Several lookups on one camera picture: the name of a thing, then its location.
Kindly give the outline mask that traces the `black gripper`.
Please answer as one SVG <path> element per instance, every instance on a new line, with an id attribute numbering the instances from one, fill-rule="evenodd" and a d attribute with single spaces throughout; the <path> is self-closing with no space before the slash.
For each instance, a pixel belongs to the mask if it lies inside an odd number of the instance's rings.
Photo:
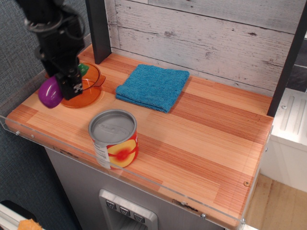
<path id="1" fill-rule="evenodd" d="M 62 96 L 70 100 L 83 92 L 77 55 L 84 48 L 83 31 L 77 16 L 69 16 L 54 29 L 37 33 L 35 52 L 49 76 L 55 75 Z"/>

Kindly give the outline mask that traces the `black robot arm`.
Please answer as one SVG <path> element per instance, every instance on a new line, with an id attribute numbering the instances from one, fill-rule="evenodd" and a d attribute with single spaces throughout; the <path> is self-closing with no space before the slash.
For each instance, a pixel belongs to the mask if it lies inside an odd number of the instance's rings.
<path id="1" fill-rule="evenodd" d="M 85 47 L 84 21 L 62 0 L 19 0 L 25 26 L 34 33 L 39 46 L 35 56 L 49 76 L 55 76 L 66 100 L 83 92 L 78 55 Z"/>

